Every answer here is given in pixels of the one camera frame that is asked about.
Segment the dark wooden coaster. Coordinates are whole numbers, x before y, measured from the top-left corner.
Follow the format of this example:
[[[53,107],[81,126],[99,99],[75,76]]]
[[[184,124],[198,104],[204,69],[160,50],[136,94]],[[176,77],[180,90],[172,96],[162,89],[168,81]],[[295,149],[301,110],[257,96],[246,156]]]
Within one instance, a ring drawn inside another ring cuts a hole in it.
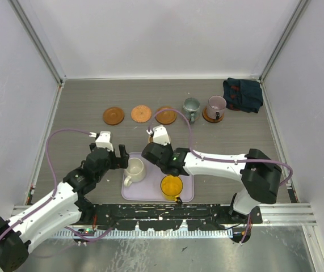
[[[166,110],[156,115],[155,119],[162,125],[169,125],[175,122],[177,113],[173,110]]]
[[[218,123],[218,122],[221,122],[223,119],[224,119],[224,113],[222,114],[222,116],[219,118],[219,119],[212,119],[212,118],[210,118],[208,115],[207,115],[207,108],[205,107],[204,108],[204,110],[203,110],[203,112],[202,112],[202,116],[203,116],[203,118],[207,121],[207,122],[210,122],[210,123],[213,123],[213,124],[215,124],[215,123]]]
[[[108,125],[118,125],[124,117],[124,111],[119,107],[110,107],[103,112],[103,121]]]

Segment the purple glass mug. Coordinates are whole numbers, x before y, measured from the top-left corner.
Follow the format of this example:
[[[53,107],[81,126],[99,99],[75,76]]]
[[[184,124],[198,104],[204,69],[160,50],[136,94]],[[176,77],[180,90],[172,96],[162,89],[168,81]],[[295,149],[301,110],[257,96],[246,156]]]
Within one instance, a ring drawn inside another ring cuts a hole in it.
[[[219,120],[224,115],[226,105],[226,100],[222,96],[211,96],[207,103],[207,116],[213,120]]]

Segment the white ceramic mug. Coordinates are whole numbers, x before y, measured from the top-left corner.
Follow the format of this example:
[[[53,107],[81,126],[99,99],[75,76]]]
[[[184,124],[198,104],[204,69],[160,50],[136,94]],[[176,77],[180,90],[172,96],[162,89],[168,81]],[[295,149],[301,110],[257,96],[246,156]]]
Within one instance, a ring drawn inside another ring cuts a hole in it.
[[[130,158],[128,167],[124,170],[123,185],[131,186],[132,183],[141,182],[147,174],[147,169],[144,162],[139,158]]]

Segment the grey ceramic mug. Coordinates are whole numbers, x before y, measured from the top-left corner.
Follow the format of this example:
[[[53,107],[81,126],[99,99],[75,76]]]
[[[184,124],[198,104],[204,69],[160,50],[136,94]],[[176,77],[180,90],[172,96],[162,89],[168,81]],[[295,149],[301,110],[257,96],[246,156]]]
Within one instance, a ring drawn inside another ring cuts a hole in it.
[[[194,124],[200,117],[201,105],[198,99],[189,97],[183,103],[183,115],[190,124]]]

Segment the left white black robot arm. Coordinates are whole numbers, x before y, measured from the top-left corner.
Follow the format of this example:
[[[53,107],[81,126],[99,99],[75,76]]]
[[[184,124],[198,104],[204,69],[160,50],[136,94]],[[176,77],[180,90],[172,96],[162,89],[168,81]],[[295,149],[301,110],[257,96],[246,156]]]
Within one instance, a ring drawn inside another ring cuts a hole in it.
[[[58,230],[71,224],[89,224],[94,205],[85,195],[95,189],[111,169],[126,169],[129,154],[119,145],[114,151],[94,147],[81,166],[69,172],[54,191],[8,220],[0,217],[0,268],[15,271],[28,256]]]

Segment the light woven coaster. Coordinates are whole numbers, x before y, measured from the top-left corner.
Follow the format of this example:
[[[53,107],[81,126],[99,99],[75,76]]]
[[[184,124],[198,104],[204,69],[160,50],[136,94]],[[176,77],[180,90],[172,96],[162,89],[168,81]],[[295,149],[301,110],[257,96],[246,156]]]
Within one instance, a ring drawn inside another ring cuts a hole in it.
[[[144,123],[152,117],[152,110],[146,105],[138,105],[131,111],[131,118],[138,123]]]

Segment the dark blue folded cloth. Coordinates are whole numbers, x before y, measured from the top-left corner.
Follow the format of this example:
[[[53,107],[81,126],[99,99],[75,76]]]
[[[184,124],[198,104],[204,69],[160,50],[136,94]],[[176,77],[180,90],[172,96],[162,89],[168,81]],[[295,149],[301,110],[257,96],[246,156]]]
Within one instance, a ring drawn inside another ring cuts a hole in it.
[[[228,78],[222,86],[227,109],[258,113],[263,106],[262,89],[257,81]]]

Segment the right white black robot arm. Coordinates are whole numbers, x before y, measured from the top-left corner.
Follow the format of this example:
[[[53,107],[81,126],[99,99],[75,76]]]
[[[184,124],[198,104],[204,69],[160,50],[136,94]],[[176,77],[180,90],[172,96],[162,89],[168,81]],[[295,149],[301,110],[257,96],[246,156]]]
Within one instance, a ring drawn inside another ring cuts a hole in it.
[[[229,208],[230,219],[242,223],[259,204],[276,203],[281,168],[261,150],[251,148],[247,154],[206,154],[188,148],[172,149],[170,144],[148,143],[141,156],[172,176],[208,175],[240,182]]]

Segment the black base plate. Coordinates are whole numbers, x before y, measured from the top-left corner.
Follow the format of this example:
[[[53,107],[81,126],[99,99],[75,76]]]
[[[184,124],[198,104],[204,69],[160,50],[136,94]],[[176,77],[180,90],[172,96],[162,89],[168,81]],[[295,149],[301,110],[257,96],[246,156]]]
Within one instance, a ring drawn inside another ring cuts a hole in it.
[[[233,218],[230,206],[222,204],[101,204],[95,205],[92,213],[82,216],[79,224],[96,225],[100,230],[113,227],[131,231],[177,230],[182,223],[189,231],[225,230],[227,225],[246,223],[246,219]]]

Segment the yellow glass mug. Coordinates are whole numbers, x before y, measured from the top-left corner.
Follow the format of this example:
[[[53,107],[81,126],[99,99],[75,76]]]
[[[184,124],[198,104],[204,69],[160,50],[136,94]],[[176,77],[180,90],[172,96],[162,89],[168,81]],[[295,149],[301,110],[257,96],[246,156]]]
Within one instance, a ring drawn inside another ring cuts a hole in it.
[[[173,201],[177,205],[182,205],[180,194],[183,191],[183,181],[178,176],[167,175],[160,183],[161,192],[167,201]]]

